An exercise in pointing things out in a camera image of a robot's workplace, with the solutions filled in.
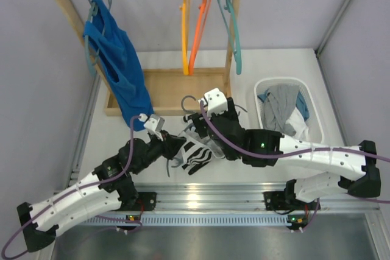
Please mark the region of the black white striped tank top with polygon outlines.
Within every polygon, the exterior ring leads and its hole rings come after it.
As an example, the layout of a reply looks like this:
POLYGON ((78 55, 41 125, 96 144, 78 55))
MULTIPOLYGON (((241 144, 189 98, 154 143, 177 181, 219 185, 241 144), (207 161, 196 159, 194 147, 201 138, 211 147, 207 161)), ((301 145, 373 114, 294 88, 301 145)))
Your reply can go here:
POLYGON ((185 138, 186 142, 172 159, 177 162, 172 168, 181 167, 188 171, 188 175, 192 175, 214 159, 225 158, 221 148, 211 138, 199 136, 194 124, 180 132, 179 137, 185 138))

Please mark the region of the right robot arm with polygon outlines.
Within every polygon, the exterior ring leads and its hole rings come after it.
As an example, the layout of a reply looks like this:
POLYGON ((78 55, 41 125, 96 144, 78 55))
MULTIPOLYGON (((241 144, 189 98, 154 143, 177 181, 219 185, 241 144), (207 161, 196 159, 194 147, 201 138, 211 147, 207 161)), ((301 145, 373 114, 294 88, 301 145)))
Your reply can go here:
POLYGON ((374 199, 381 193, 377 149, 373 141, 357 146, 334 147, 302 141, 281 132, 245 129, 232 98, 224 100, 219 113, 202 109, 188 119, 201 138, 210 138, 229 161, 241 160, 251 167, 297 166, 318 171, 307 178, 286 182, 284 201, 291 209, 335 194, 374 199))

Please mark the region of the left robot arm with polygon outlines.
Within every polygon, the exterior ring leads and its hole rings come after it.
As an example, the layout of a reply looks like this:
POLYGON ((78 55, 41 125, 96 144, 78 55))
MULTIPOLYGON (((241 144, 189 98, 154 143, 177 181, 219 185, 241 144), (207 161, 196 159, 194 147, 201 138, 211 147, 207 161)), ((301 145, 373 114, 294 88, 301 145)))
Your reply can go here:
POLYGON ((27 251, 33 253, 52 244, 72 227, 107 211, 132 209, 138 192, 132 176, 160 157, 173 158, 186 139, 163 131, 149 142, 133 138, 118 153, 95 167, 83 179, 39 203, 17 207, 27 251))

